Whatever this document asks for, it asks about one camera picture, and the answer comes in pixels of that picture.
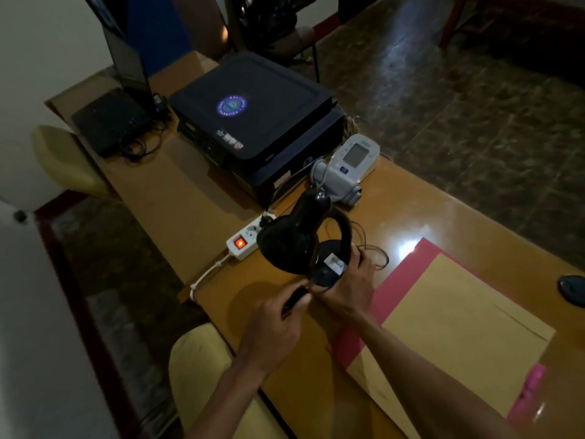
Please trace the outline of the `person's right hand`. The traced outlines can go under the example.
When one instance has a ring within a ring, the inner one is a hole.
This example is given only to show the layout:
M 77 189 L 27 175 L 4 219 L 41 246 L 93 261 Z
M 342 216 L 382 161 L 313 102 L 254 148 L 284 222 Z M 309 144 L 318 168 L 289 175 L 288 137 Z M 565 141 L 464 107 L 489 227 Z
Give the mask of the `person's right hand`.
M 346 278 L 346 270 L 330 288 L 311 287 L 314 296 L 355 329 L 377 324 L 371 311 L 374 290 L 374 280 L 372 283 L 355 283 Z

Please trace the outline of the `black laptop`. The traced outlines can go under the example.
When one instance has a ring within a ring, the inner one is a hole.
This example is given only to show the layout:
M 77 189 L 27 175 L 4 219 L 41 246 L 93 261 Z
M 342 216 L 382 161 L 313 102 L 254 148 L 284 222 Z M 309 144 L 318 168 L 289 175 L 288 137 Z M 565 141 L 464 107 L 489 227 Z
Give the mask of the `black laptop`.
M 115 32 L 102 29 L 120 87 L 77 111 L 72 120 L 100 157 L 120 153 L 128 161 L 138 162 L 149 154 L 140 138 L 154 124 L 153 93 L 140 54 Z

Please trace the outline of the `pink pen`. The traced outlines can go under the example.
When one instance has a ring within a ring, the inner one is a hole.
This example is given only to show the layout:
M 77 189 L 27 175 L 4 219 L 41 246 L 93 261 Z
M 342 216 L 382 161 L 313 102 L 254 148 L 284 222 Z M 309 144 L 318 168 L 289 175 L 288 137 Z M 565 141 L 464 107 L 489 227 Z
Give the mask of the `pink pen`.
M 531 367 L 523 382 L 519 396 L 516 398 L 508 413 L 507 420 L 510 423 L 517 423 L 519 420 L 527 416 L 528 412 L 535 404 L 536 393 L 545 374 L 545 365 L 536 363 Z

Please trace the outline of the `white blood pressure monitor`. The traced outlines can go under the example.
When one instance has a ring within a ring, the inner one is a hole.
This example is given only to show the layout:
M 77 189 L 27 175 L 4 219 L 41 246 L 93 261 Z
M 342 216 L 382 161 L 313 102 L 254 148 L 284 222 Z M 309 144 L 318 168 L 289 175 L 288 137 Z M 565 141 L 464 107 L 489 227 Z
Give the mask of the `white blood pressure monitor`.
M 333 202 L 355 206 L 362 197 L 362 182 L 376 168 L 380 145 L 362 134 L 354 134 L 333 154 L 324 188 Z

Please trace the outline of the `person's right forearm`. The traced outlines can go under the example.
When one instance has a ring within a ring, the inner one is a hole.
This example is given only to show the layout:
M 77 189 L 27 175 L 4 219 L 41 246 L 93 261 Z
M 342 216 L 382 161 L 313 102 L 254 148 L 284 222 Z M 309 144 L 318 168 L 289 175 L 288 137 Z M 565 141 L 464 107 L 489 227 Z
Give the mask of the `person's right forearm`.
M 421 439 L 521 439 L 463 384 L 358 311 L 350 324 L 368 347 Z

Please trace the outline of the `black printer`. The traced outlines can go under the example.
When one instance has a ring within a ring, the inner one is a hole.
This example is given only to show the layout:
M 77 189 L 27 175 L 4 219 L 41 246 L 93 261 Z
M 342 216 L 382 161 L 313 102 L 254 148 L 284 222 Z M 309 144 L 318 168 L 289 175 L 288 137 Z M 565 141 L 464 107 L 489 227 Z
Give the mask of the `black printer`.
M 177 131 L 268 208 L 342 142 L 344 114 L 321 84 L 253 52 L 169 97 Z

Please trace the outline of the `red wooden chair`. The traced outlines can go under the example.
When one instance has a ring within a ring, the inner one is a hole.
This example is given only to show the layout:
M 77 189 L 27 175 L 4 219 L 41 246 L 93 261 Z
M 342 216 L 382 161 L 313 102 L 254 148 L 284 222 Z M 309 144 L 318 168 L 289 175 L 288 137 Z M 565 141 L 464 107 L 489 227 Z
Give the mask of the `red wooden chair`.
M 496 14 L 509 14 L 518 20 L 585 26 L 585 0 L 454 0 L 438 41 L 439 49 L 446 51 L 457 33 L 480 34 L 491 26 L 493 20 L 481 27 L 469 25 L 473 17 L 486 9 L 494 9 Z

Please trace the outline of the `black round object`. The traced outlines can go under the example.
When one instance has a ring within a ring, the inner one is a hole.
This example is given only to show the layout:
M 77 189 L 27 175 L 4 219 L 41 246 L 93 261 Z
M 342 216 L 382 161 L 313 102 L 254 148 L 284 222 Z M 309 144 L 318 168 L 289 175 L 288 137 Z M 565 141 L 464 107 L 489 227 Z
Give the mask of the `black round object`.
M 567 302 L 585 309 L 585 276 L 577 274 L 560 276 L 557 288 Z

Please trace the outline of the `cream plastic chair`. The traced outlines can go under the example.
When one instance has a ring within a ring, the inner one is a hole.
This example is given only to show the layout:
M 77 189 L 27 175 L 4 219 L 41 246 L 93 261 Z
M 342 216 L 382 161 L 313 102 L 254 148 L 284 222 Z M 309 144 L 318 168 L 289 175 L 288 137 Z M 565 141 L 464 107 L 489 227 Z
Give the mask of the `cream plastic chair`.
M 32 141 L 41 168 L 62 188 L 121 201 L 75 134 L 59 127 L 39 125 L 32 132 Z
M 193 425 L 232 363 L 232 352 L 211 323 L 185 333 L 173 345 L 168 365 L 172 398 L 185 433 Z M 233 439 L 289 439 L 258 393 Z

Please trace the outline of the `red paper folder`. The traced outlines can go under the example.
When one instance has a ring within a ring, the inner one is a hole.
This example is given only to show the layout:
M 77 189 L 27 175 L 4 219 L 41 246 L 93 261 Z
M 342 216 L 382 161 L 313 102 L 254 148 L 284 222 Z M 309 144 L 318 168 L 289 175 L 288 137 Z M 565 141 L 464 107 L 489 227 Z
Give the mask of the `red paper folder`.
M 371 312 L 379 325 L 397 308 L 401 300 L 439 256 L 448 258 L 457 267 L 470 272 L 457 259 L 428 239 L 422 238 L 374 292 Z M 330 341 L 328 351 L 339 365 L 347 370 L 363 348 L 364 342 L 350 325 L 346 325 Z

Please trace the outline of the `white power strip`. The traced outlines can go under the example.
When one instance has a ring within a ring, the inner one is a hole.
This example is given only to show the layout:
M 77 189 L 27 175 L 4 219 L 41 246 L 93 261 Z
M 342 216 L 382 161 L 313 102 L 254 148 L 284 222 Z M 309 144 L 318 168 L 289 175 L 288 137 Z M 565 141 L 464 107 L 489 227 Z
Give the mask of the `white power strip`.
M 272 212 L 267 213 L 272 214 L 274 219 L 276 219 L 276 214 Z M 237 231 L 236 234 L 230 236 L 226 240 L 226 248 L 231 257 L 241 261 L 257 250 L 257 236 L 261 230 L 259 227 L 261 215 L 257 216 L 254 220 Z

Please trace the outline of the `brown paper envelope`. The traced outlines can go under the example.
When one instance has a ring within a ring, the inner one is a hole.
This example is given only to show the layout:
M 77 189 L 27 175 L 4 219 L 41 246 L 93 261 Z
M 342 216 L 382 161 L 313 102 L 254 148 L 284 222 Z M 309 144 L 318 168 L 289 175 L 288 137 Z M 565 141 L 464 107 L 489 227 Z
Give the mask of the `brown paper envelope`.
M 555 330 L 444 256 L 381 326 L 507 418 Z

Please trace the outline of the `person's left hand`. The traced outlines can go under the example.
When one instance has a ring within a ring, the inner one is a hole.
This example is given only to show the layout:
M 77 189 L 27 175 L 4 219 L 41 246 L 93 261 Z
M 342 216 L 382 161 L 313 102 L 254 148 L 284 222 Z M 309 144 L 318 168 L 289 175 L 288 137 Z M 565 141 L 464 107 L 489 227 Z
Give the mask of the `person's left hand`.
M 296 347 L 301 336 L 303 319 L 280 320 L 279 293 L 259 303 L 254 310 L 240 340 L 235 359 L 274 364 L 277 369 Z

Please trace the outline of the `person's left forearm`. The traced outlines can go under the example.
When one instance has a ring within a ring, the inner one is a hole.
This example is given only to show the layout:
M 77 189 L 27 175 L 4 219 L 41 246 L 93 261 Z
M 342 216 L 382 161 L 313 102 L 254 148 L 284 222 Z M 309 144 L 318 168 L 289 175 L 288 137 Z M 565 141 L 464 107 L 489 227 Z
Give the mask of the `person's left forearm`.
M 246 410 L 274 364 L 234 360 L 184 439 L 233 439 Z

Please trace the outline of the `grey blood pressure cuff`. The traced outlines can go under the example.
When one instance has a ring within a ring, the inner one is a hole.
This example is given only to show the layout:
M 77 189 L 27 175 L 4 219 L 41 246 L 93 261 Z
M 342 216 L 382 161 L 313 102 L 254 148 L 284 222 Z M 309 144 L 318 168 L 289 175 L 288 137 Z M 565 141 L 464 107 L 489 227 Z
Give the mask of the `grey blood pressure cuff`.
M 311 182 L 324 191 L 332 202 L 355 206 L 362 198 L 359 172 L 343 163 L 318 160 L 311 169 Z

